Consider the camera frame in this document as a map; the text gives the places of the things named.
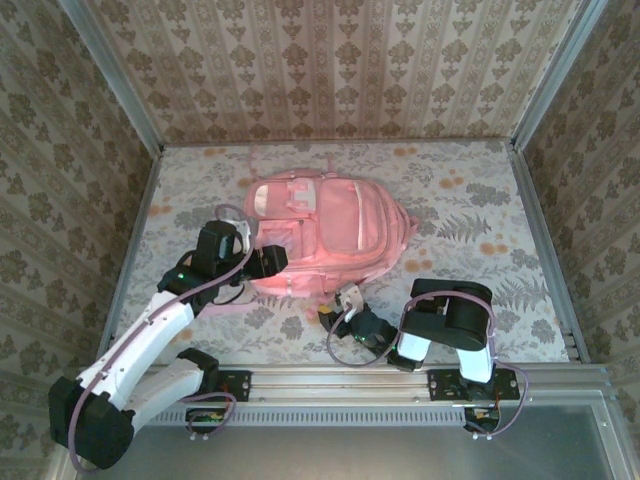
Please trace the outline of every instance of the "table surface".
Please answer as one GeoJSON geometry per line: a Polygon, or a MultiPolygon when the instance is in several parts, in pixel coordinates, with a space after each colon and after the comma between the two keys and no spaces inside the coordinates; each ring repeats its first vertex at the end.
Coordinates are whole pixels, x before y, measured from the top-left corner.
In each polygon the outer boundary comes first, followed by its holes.
{"type": "MultiPolygon", "coordinates": [[[[498,355],[512,362],[566,362],[562,339],[504,140],[420,143],[297,143],[167,148],[125,295],[119,337],[147,305],[162,274],[195,247],[219,203],[242,206],[252,174],[294,167],[374,180],[420,219],[418,233],[388,274],[362,287],[374,312],[399,320],[413,280],[483,283],[493,291],[498,355]]],[[[171,362],[193,346],[221,364],[330,364],[326,332],[308,299],[259,298],[243,312],[205,309],[158,357],[171,362]]],[[[347,361],[371,358],[351,338],[336,340],[347,361]]],[[[455,363],[432,345],[428,363],[455,363]]]]}

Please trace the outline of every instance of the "aluminum frame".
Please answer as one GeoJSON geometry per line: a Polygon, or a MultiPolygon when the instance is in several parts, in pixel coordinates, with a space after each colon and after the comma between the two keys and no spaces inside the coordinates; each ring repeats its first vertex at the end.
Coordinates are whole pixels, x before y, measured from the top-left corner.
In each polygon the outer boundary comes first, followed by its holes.
{"type": "Polygon", "coordinates": [[[591,358],[587,351],[587,344],[582,336],[582,330],[578,323],[575,310],[573,309],[573,303],[569,296],[569,290],[567,284],[564,281],[562,275],[562,269],[560,268],[560,262],[556,255],[555,248],[553,247],[553,241],[551,240],[551,234],[547,227],[547,222],[542,212],[542,207],[538,201],[536,194],[536,188],[533,184],[533,179],[529,173],[529,167],[525,161],[522,152],[516,152],[514,148],[511,148],[509,152],[511,159],[511,167],[513,174],[518,185],[520,193],[520,199],[522,200],[522,208],[527,215],[529,222],[529,229],[533,236],[533,242],[536,245],[538,251],[538,257],[540,258],[540,265],[544,272],[545,281],[549,288],[549,295],[553,308],[556,311],[556,315],[560,322],[562,322],[571,331],[575,348],[578,350],[578,356],[582,363],[589,363],[591,358]]]}
{"type": "MultiPolygon", "coordinates": [[[[530,379],[525,408],[536,406],[588,406],[594,415],[611,471],[616,479],[638,478],[640,469],[624,418],[615,401],[614,389],[602,365],[521,364],[530,379]]],[[[296,411],[313,406],[318,412],[335,407],[366,411],[372,406],[442,411],[460,407],[461,402],[431,402],[426,371],[455,368],[432,365],[413,373],[399,373],[380,365],[367,370],[350,370],[333,365],[283,366],[237,365],[254,372],[252,393],[245,409],[262,412],[270,408],[296,411]]],[[[73,479],[75,471],[65,448],[57,447],[47,479],[73,479]]]]}
{"type": "Polygon", "coordinates": [[[546,75],[536,87],[512,134],[518,150],[524,150],[531,140],[607,3],[608,0],[583,0],[578,6],[569,29],[556,49],[556,55],[547,67],[546,75]]]}
{"type": "Polygon", "coordinates": [[[144,108],[144,103],[138,97],[133,85],[127,78],[123,68],[111,51],[109,43],[104,38],[98,22],[93,17],[86,1],[60,0],[60,6],[78,31],[82,41],[89,49],[91,57],[98,65],[113,91],[118,103],[122,106],[129,121],[136,129],[140,140],[152,157],[161,152],[162,136],[151,121],[151,116],[144,108]]]}
{"type": "Polygon", "coordinates": [[[133,270],[133,264],[135,263],[136,255],[138,253],[138,246],[142,239],[142,233],[144,232],[144,225],[147,221],[147,215],[149,214],[149,208],[153,201],[153,192],[156,190],[158,180],[160,178],[160,168],[162,166],[162,158],[155,158],[151,165],[151,171],[147,178],[147,185],[145,186],[142,200],[140,201],[140,208],[136,215],[136,221],[133,224],[133,230],[131,231],[131,238],[129,239],[129,245],[127,246],[127,252],[125,253],[124,260],[122,262],[122,269],[118,276],[118,283],[113,292],[111,299],[111,305],[109,306],[109,313],[107,314],[107,320],[102,331],[102,337],[100,338],[100,344],[98,346],[98,352],[96,358],[100,358],[107,350],[109,350],[109,344],[113,340],[118,322],[120,321],[120,315],[122,314],[122,305],[124,304],[124,297],[127,293],[127,287],[129,286],[129,280],[131,279],[131,272],[133,270]]]}

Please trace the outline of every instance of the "cable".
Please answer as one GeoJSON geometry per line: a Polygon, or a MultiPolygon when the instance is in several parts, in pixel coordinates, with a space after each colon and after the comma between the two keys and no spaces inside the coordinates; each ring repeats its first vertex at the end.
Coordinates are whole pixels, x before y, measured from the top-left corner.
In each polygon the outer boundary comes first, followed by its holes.
{"type": "MultiPolygon", "coordinates": [[[[226,398],[227,400],[231,400],[231,407],[227,410],[227,414],[222,419],[222,421],[218,425],[216,425],[216,429],[213,432],[211,432],[214,435],[218,433],[220,430],[222,430],[222,428],[227,423],[229,423],[229,420],[235,413],[236,406],[238,405],[238,400],[236,399],[236,397],[233,394],[228,392],[214,392],[214,393],[203,393],[202,395],[194,395],[192,397],[184,397],[182,400],[180,400],[182,403],[191,403],[191,402],[198,402],[201,400],[208,400],[210,398],[216,398],[216,397],[223,397],[223,398],[226,398]]],[[[198,416],[199,416],[198,412],[194,412],[194,414],[189,417],[189,423],[187,424],[187,431],[191,434],[195,433],[193,431],[193,419],[198,416]]]]}
{"type": "Polygon", "coordinates": [[[221,307],[223,305],[229,305],[230,303],[235,302],[237,299],[239,299],[242,294],[244,293],[244,283],[240,286],[240,291],[238,293],[236,293],[233,297],[231,297],[229,300],[225,300],[222,303],[216,303],[215,300],[212,301],[211,303],[213,303],[214,305],[221,307]]]}
{"type": "Polygon", "coordinates": [[[331,347],[331,337],[333,336],[334,332],[338,329],[338,326],[340,326],[340,323],[342,323],[345,317],[351,312],[352,310],[351,305],[347,305],[347,307],[348,307],[348,310],[345,310],[340,314],[340,316],[336,319],[336,322],[331,326],[331,329],[329,330],[329,335],[327,335],[327,342],[326,342],[327,353],[329,353],[329,356],[333,359],[333,361],[336,363],[339,363],[340,365],[344,365],[345,367],[363,368],[363,367],[368,367],[370,365],[373,365],[374,363],[379,362],[380,360],[385,358],[387,355],[389,355],[391,353],[391,350],[393,350],[393,347],[396,346],[396,344],[398,343],[398,340],[400,339],[400,328],[402,327],[402,324],[404,322],[404,315],[400,319],[400,323],[398,324],[398,333],[396,333],[396,336],[393,339],[393,341],[389,344],[389,346],[384,352],[382,352],[373,360],[366,363],[349,363],[349,362],[345,362],[344,360],[340,360],[336,356],[336,354],[333,351],[333,348],[331,347]]]}
{"type": "Polygon", "coordinates": [[[482,427],[479,427],[478,425],[470,424],[473,427],[477,428],[478,431],[480,432],[480,435],[482,436],[491,438],[495,435],[499,435],[505,430],[507,430],[511,425],[513,425],[513,423],[516,421],[516,419],[522,412],[522,409],[524,408],[525,399],[529,394],[529,375],[527,375],[527,372],[522,370],[520,367],[516,367],[515,365],[511,365],[510,363],[505,363],[498,360],[498,358],[495,355],[495,345],[493,340],[493,337],[494,337],[493,329],[496,323],[496,314],[493,312],[491,305],[489,305],[487,302],[485,302],[484,300],[474,295],[470,295],[464,292],[456,292],[455,290],[441,290],[437,292],[424,293],[422,295],[418,295],[417,297],[412,298],[407,302],[407,304],[404,306],[402,319],[404,319],[404,314],[406,314],[409,310],[414,308],[418,302],[422,300],[434,300],[436,297],[463,298],[465,300],[469,300],[470,302],[474,302],[475,304],[480,305],[482,308],[484,308],[489,314],[489,322],[487,323],[487,341],[489,343],[489,356],[491,357],[491,360],[493,360],[496,363],[496,365],[502,366],[509,370],[513,370],[516,373],[519,373],[520,375],[522,375],[522,378],[524,379],[524,388],[522,391],[522,395],[520,396],[520,403],[518,403],[518,408],[516,409],[516,413],[513,415],[511,420],[509,420],[504,427],[500,427],[493,432],[487,432],[485,429],[483,429],[482,427]]]}
{"type": "MultiPolygon", "coordinates": [[[[239,213],[240,217],[243,220],[247,221],[247,223],[249,224],[249,228],[251,228],[250,226],[251,222],[249,222],[249,217],[247,216],[247,214],[244,213],[243,210],[236,207],[235,205],[229,205],[229,204],[218,205],[215,209],[215,216],[218,219],[220,219],[221,218],[220,212],[225,209],[233,210],[236,213],[239,213]]],[[[181,302],[182,300],[189,298],[195,295],[196,293],[200,293],[203,290],[214,287],[228,280],[229,278],[233,277],[236,273],[242,270],[245,264],[249,261],[249,258],[253,254],[253,249],[254,249],[254,232],[250,231],[249,232],[249,248],[244,258],[240,260],[240,263],[238,263],[238,265],[233,267],[229,272],[225,273],[221,277],[211,280],[210,282],[207,282],[191,290],[188,290],[182,295],[175,297],[169,300],[164,305],[158,307],[155,311],[153,311],[149,315],[148,321],[142,322],[140,325],[138,325],[138,327],[133,332],[131,332],[131,334],[125,340],[123,340],[120,347],[118,347],[118,349],[113,353],[113,355],[109,358],[109,360],[105,362],[105,364],[102,366],[102,368],[100,368],[98,373],[96,373],[95,377],[93,377],[91,382],[89,382],[89,385],[87,385],[87,387],[85,388],[84,392],[82,392],[82,394],[80,395],[80,398],[78,399],[78,402],[76,403],[73,409],[73,412],[71,414],[71,420],[69,421],[69,432],[67,434],[67,445],[69,448],[69,457],[71,458],[71,463],[73,464],[73,467],[76,469],[78,473],[83,475],[92,475],[100,471],[100,469],[88,470],[84,468],[80,464],[80,460],[78,459],[78,455],[76,453],[76,429],[78,426],[78,419],[80,418],[80,412],[82,411],[82,407],[84,407],[84,404],[86,403],[87,399],[89,398],[89,395],[91,394],[93,389],[96,387],[96,385],[100,383],[100,381],[107,378],[107,376],[109,376],[109,369],[111,368],[111,366],[116,362],[118,358],[120,358],[120,355],[122,355],[122,352],[124,352],[126,348],[129,345],[131,345],[131,343],[133,343],[133,341],[138,337],[138,335],[140,335],[140,333],[148,325],[152,323],[153,319],[157,318],[162,312],[165,312],[168,308],[175,305],[176,303],[181,302]]]]}

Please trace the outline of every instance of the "backpack strap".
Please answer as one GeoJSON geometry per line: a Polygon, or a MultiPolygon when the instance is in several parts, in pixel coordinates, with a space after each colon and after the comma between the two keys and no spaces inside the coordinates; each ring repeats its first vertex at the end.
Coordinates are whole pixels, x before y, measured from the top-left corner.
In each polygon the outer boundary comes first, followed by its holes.
{"type": "Polygon", "coordinates": [[[420,225],[418,217],[409,217],[409,232],[412,237],[418,233],[418,225],[420,225]]]}

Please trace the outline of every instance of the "metal bar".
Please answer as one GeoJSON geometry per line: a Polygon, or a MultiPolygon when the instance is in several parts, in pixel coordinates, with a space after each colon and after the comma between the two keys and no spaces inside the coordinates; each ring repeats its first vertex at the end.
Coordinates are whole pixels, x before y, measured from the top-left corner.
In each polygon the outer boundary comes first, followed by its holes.
{"type": "MultiPolygon", "coordinates": [[[[602,391],[613,395],[606,369],[602,365],[522,364],[535,392],[571,388],[574,391],[602,391]]],[[[152,374],[161,367],[150,369],[152,374]]],[[[431,402],[426,372],[458,368],[458,365],[425,366],[412,373],[398,372],[380,365],[353,370],[341,366],[230,366],[251,370],[251,396],[244,405],[260,406],[461,406],[485,405],[487,402],[431,402]]]]}
{"type": "Polygon", "coordinates": [[[524,150],[531,140],[606,5],[607,0],[587,0],[578,7],[567,33],[547,67],[546,74],[513,132],[512,138],[518,151],[524,150]]]}
{"type": "Polygon", "coordinates": [[[469,137],[446,137],[446,138],[358,138],[358,139],[314,139],[311,141],[302,140],[269,140],[265,142],[185,142],[185,143],[167,143],[165,148],[204,148],[204,147],[249,147],[249,146],[266,146],[266,145],[297,145],[300,143],[313,143],[314,145],[332,145],[339,143],[340,145],[354,145],[361,143],[472,143],[472,142],[493,142],[498,141],[509,144],[511,139],[508,137],[487,137],[487,138],[469,138],[469,137]]]}
{"type": "Polygon", "coordinates": [[[614,477],[640,478],[638,455],[618,402],[605,399],[592,408],[614,477]]]}
{"type": "Polygon", "coordinates": [[[540,202],[538,201],[536,189],[529,174],[529,168],[525,162],[524,155],[522,152],[517,153],[512,149],[509,156],[511,158],[513,174],[518,184],[518,190],[520,191],[522,207],[527,215],[531,235],[533,236],[533,241],[538,251],[538,257],[540,257],[540,265],[542,266],[542,271],[547,281],[553,308],[556,311],[558,319],[571,330],[576,349],[580,355],[580,361],[589,363],[591,360],[589,358],[589,352],[587,351],[587,344],[582,336],[582,330],[580,329],[576,312],[571,303],[569,290],[564,281],[560,262],[553,248],[551,234],[549,233],[544,213],[542,213],[542,207],[540,207],[540,202]]]}
{"type": "Polygon", "coordinates": [[[109,43],[102,35],[98,22],[91,14],[88,2],[60,0],[60,5],[89,49],[93,61],[98,65],[151,157],[159,156],[162,137],[156,131],[144,108],[144,103],[138,98],[126,72],[121,68],[109,43]]]}
{"type": "MultiPolygon", "coordinates": [[[[185,427],[186,412],[194,405],[172,407],[147,423],[152,427],[185,427]]],[[[465,424],[461,408],[424,407],[295,407],[274,408],[261,405],[240,405],[229,421],[240,427],[408,427],[449,426],[465,424]]],[[[193,422],[193,426],[207,426],[206,422],[193,422]]]]}
{"type": "Polygon", "coordinates": [[[142,195],[138,215],[136,216],[136,221],[133,224],[133,230],[131,231],[131,238],[129,239],[127,253],[124,256],[122,269],[118,276],[118,283],[116,284],[116,289],[113,292],[113,299],[111,300],[111,306],[109,307],[109,313],[107,314],[107,321],[102,332],[100,345],[98,346],[97,358],[101,357],[109,349],[109,344],[111,343],[113,334],[115,333],[118,327],[118,322],[120,321],[124,297],[127,293],[129,278],[133,271],[133,262],[135,261],[136,254],[138,253],[138,246],[140,245],[144,225],[147,221],[147,214],[149,213],[151,201],[153,200],[153,192],[155,192],[156,185],[158,184],[161,162],[160,158],[156,158],[153,160],[153,164],[151,165],[151,171],[149,172],[149,178],[147,178],[147,185],[145,186],[144,194],[142,195]]]}

